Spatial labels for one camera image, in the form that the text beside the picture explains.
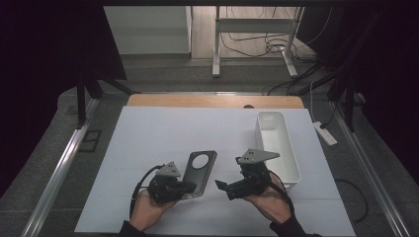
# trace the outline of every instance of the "circular hole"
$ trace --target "circular hole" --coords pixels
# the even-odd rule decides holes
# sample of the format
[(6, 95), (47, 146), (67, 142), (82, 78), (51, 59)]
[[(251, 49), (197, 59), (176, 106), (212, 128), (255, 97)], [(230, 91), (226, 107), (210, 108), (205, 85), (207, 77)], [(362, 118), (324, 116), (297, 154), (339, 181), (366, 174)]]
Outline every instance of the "circular hole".
[(197, 170), (201, 169), (209, 162), (209, 159), (210, 158), (208, 157), (208, 155), (199, 155), (195, 157), (194, 161), (192, 161), (192, 167), (194, 167)]

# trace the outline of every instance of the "hand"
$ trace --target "hand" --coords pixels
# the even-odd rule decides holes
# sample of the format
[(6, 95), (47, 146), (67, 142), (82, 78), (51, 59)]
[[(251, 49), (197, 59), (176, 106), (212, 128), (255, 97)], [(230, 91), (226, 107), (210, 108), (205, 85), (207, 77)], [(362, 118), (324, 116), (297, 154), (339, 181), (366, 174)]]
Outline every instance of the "hand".
[[(280, 180), (274, 174), (271, 173), (270, 175), (272, 182), (284, 190), (285, 188)], [(277, 224), (282, 224), (291, 217), (287, 202), (271, 187), (266, 188), (261, 195), (251, 195), (243, 199), (251, 202), (266, 218)]]
[(139, 231), (144, 231), (157, 223), (164, 212), (175, 204), (176, 201), (159, 204), (151, 198), (148, 190), (142, 190), (136, 196), (136, 202), (129, 224)]

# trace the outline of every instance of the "white desk leg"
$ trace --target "white desk leg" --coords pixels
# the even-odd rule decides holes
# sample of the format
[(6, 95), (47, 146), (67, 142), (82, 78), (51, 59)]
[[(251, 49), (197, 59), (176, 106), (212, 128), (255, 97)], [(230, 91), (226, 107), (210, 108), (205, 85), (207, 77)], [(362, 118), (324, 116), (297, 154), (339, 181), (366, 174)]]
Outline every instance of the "white desk leg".
[(298, 74), (296, 73), (295, 67), (293, 66), (293, 60), (291, 58), (291, 47), (293, 46), (293, 39), (295, 38), (296, 29), (298, 28), (299, 20), (301, 18), (303, 8), (298, 8), (295, 16), (293, 16), (293, 27), (289, 34), (289, 38), (287, 41), (287, 45), (282, 47), (282, 55), (284, 58), (284, 62), (286, 63), (287, 69), (291, 75), (291, 77), (296, 77)]
[(219, 6), (216, 6), (215, 42), (212, 53), (212, 77), (219, 77)]

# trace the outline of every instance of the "gray carpet floor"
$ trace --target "gray carpet floor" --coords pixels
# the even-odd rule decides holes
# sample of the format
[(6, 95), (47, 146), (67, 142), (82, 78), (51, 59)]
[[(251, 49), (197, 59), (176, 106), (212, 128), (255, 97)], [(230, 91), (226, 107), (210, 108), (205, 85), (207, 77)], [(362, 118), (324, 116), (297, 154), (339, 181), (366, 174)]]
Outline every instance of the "gray carpet floor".
[[(129, 56), (123, 57), (123, 60), (128, 80), (121, 83), (146, 93), (242, 92), (247, 95), (261, 95), (266, 86), (291, 80), (284, 64), (275, 59), (224, 60), (221, 62), (221, 77), (218, 79), (211, 77), (210, 61), (206, 60), (177, 57), (144, 59)], [(298, 72), (303, 72), (309, 65), (297, 64), (296, 67)], [(319, 70), (312, 77), (298, 83), (296, 88), (310, 85), (313, 79), (324, 73), (326, 72)], [(99, 142), (97, 146), (88, 141), (83, 142), (83, 151), (76, 155), (40, 236), (77, 236), (73, 232), (75, 225), (100, 168), (121, 109), (128, 99), (127, 95), (112, 86), (106, 83), (101, 85), (105, 95), (89, 127), (92, 131), (90, 135), (101, 131)], [(326, 84), (313, 90), (312, 97), (309, 93), (301, 96), (305, 107), (311, 110), (317, 120), (323, 122), (328, 121), (333, 113), (326, 98), (328, 88), (329, 85)], [(284, 95), (286, 91), (287, 88), (280, 88), (272, 95)], [(75, 89), (60, 96), (58, 110), (48, 130), (27, 165), (0, 199), (0, 236), (19, 236), (22, 233), (77, 124), (76, 105)], [(361, 108), (354, 110), (354, 127), (411, 235), (419, 236), (419, 227), (416, 224), (419, 222), (418, 186), (369, 125)], [(353, 222), (357, 236), (394, 236), (336, 118), (329, 124), (328, 130), (338, 140), (338, 144), (332, 147), (321, 142), (334, 178), (356, 184), (370, 205), (367, 218), (360, 223)], [(337, 183), (337, 186), (350, 219), (354, 221), (361, 217), (365, 204), (360, 194), (344, 183)]]

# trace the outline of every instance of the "white table surface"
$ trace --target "white table surface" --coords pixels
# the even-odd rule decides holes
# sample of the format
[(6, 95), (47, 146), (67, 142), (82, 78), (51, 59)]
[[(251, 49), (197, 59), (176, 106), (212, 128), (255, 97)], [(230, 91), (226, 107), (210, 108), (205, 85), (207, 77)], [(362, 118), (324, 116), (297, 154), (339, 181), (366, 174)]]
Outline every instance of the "white table surface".
[(204, 195), (179, 201), (146, 232), (275, 236), (270, 221), (253, 205), (229, 200), (214, 182), (243, 179), (234, 158), (256, 148), (256, 119), (262, 111), (279, 111), (287, 120), (301, 172), (301, 181), (289, 195), (303, 229), (323, 236), (355, 236), (306, 109), (124, 107), (75, 232), (118, 233), (128, 220), (133, 189), (150, 168), (174, 161), (183, 174), (191, 152), (215, 150)]

